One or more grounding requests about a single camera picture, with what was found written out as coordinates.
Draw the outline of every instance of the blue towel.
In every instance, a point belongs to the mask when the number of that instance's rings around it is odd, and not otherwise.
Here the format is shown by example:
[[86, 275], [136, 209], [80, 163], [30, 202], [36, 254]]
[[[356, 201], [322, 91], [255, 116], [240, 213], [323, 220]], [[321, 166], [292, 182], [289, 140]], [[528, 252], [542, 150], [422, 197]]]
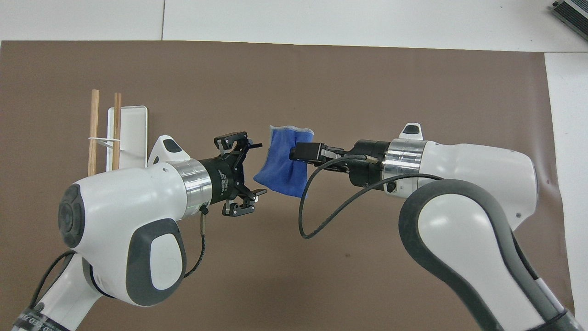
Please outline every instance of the blue towel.
[[291, 125], [285, 127], [269, 126], [271, 140], [268, 158], [253, 179], [270, 190], [287, 196], [302, 197], [308, 180], [307, 164], [290, 160], [290, 149], [296, 143], [309, 143], [315, 133], [311, 129], [301, 129]]

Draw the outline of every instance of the black cable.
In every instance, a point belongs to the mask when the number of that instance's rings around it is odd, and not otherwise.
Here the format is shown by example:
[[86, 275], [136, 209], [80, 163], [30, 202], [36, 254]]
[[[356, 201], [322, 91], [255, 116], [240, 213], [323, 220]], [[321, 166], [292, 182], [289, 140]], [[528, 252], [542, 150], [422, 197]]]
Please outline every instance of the black cable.
[[329, 222], [331, 222], [333, 220], [333, 218], [335, 218], [335, 216], [337, 216], [351, 202], [353, 202], [355, 199], [359, 198], [360, 196], [364, 195], [365, 192], [368, 192], [370, 190], [373, 190], [376, 187], [381, 187], [384, 184], [391, 183], [393, 181], [401, 180], [401, 179], [404, 179], [404, 178], [420, 177], [420, 178], [430, 178], [430, 179], [434, 179], [434, 180], [443, 179], [443, 178], [441, 178], [439, 176], [429, 175], [429, 174], [404, 174], [404, 175], [393, 176], [393, 177], [390, 177], [390, 178], [386, 178], [384, 180], [380, 180], [380, 181], [378, 181], [376, 183], [373, 183], [373, 184], [371, 184], [369, 186], [366, 186], [362, 190], [360, 190], [357, 193], [355, 193], [354, 195], [352, 195], [343, 204], [341, 204], [341, 206], [339, 206], [329, 217], [327, 217], [327, 219], [323, 223], [321, 223], [319, 225], [319, 227], [316, 228], [316, 230], [314, 230], [313, 232], [311, 232], [309, 234], [306, 234], [304, 232], [304, 228], [302, 226], [302, 211], [304, 209], [304, 201], [306, 200], [306, 193], [308, 192], [308, 188], [310, 187], [310, 183], [312, 182], [312, 180], [315, 178], [315, 176], [321, 170], [325, 169], [328, 166], [331, 166], [332, 164], [343, 162], [345, 160], [350, 160], [350, 159], [365, 160], [365, 159], [367, 159], [367, 157], [365, 155], [348, 155], [348, 156], [344, 156], [344, 157], [341, 157], [341, 158], [336, 158], [334, 160], [330, 160], [328, 162], [325, 162], [320, 167], [318, 167], [310, 175], [310, 177], [308, 178], [308, 181], [306, 182], [306, 186], [304, 188], [304, 192], [302, 193], [302, 198], [300, 198], [300, 206], [298, 207], [298, 230], [300, 231], [300, 235], [304, 239], [310, 239], [310, 238], [314, 237], [317, 233], [319, 233], [322, 229], [324, 229], [325, 226], [327, 226], [327, 224], [329, 224]]
[[198, 258], [198, 261], [196, 261], [196, 264], [194, 264], [194, 267], [192, 269], [190, 269], [190, 271], [188, 271], [186, 274], [184, 274], [184, 278], [190, 276], [193, 272], [196, 271], [196, 269], [198, 269], [198, 266], [200, 266], [200, 263], [202, 262], [202, 258], [204, 257], [204, 251], [206, 250], [206, 239], [205, 239], [205, 224], [206, 224], [206, 214], [208, 214], [208, 209], [206, 208], [206, 206], [202, 206], [200, 208], [200, 236], [202, 238], [202, 250], [200, 251], [200, 257]]
[[204, 251], [206, 250], [206, 239], [204, 239], [204, 234], [201, 234], [200, 236], [202, 237], [202, 250], [200, 251], [200, 257], [198, 258], [198, 261], [196, 262], [194, 267], [184, 275], [184, 278], [190, 276], [193, 272], [196, 271], [196, 269], [198, 268], [198, 266], [200, 266], [200, 263], [202, 262], [202, 258], [204, 257]]
[[75, 254], [75, 252], [73, 250], [68, 250], [65, 253], [61, 254], [59, 257], [57, 257], [57, 259], [55, 259], [55, 261], [53, 261], [53, 263], [51, 263], [51, 265], [49, 266], [49, 269], [47, 269], [47, 271], [43, 275], [43, 278], [41, 278], [41, 281], [39, 282], [39, 285], [37, 285], [37, 288], [35, 290], [35, 294], [33, 294], [33, 298], [31, 300], [31, 304], [29, 305], [29, 308], [30, 309], [34, 309], [35, 308], [35, 306], [37, 304], [37, 299], [39, 298], [39, 294], [41, 292], [41, 289], [43, 288], [43, 285], [45, 284], [45, 281], [47, 280], [47, 277], [51, 273], [51, 270], [53, 270], [53, 268], [59, 263], [59, 261], [61, 261], [61, 259], [63, 259], [66, 256], [73, 255], [73, 254]]

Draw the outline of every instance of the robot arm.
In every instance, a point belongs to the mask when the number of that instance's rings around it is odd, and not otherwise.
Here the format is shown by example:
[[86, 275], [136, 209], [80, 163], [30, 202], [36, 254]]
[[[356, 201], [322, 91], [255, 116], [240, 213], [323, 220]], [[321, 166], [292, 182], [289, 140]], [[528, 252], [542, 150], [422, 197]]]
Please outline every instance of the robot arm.
[[[265, 193], [250, 191], [243, 176], [247, 152], [261, 144], [254, 145], [245, 132], [216, 137], [214, 143], [220, 155], [195, 160], [171, 137], [161, 136], [149, 167], [110, 171], [73, 183], [59, 205], [58, 224], [75, 254], [15, 327], [74, 330], [102, 295], [136, 306], [168, 298], [186, 272], [176, 222], [206, 214], [208, 206], [223, 200], [226, 216], [252, 213]], [[241, 204], [235, 202], [237, 197]]]
[[[354, 197], [374, 187], [407, 198], [399, 219], [406, 250], [460, 296], [482, 329], [582, 330], [530, 267], [512, 234], [537, 204], [534, 166], [526, 155], [426, 141], [420, 125], [409, 123], [391, 142], [360, 140], [350, 151], [298, 143], [290, 159], [348, 173], [353, 185], [364, 187]], [[425, 174], [429, 178], [402, 178]], [[303, 195], [303, 237], [316, 234], [354, 197], [305, 235]]]

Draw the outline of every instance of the white plastic stand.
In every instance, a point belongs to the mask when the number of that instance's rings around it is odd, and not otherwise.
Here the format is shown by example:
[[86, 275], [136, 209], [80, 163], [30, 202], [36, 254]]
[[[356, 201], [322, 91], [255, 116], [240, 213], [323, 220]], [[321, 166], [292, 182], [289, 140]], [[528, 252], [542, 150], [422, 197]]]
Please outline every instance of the white plastic stand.
[[[108, 110], [108, 137], [96, 142], [108, 147], [106, 170], [112, 170], [112, 144], [114, 136], [114, 107]], [[121, 107], [121, 160], [119, 169], [147, 166], [147, 107]]]

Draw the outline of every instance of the brown surface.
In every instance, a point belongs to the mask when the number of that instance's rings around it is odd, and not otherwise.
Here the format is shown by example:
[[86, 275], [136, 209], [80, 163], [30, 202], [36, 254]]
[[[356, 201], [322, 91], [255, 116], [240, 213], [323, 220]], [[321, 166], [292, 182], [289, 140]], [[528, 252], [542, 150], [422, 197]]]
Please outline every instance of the brown surface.
[[[543, 54], [215, 42], [11, 42], [0, 55], [0, 329], [28, 304], [65, 250], [56, 226], [64, 189], [86, 175], [89, 92], [149, 108], [149, 146], [169, 134], [194, 158], [212, 138], [247, 131], [263, 149], [268, 126], [315, 131], [351, 148], [391, 140], [406, 122], [443, 144], [485, 144], [529, 155], [537, 213], [516, 232], [546, 283], [572, 307]], [[100, 118], [99, 135], [106, 132]], [[98, 171], [105, 168], [98, 150]], [[309, 193], [318, 225], [358, 188], [322, 174]], [[371, 192], [312, 240], [298, 235], [298, 200], [270, 192], [254, 214], [208, 217], [206, 256], [167, 301], [138, 308], [102, 298], [81, 330], [472, 330], [453, 292], [418, 266], [397, 233], [401, 199]], [[198, 220], [181, 222], [190, 264]]]

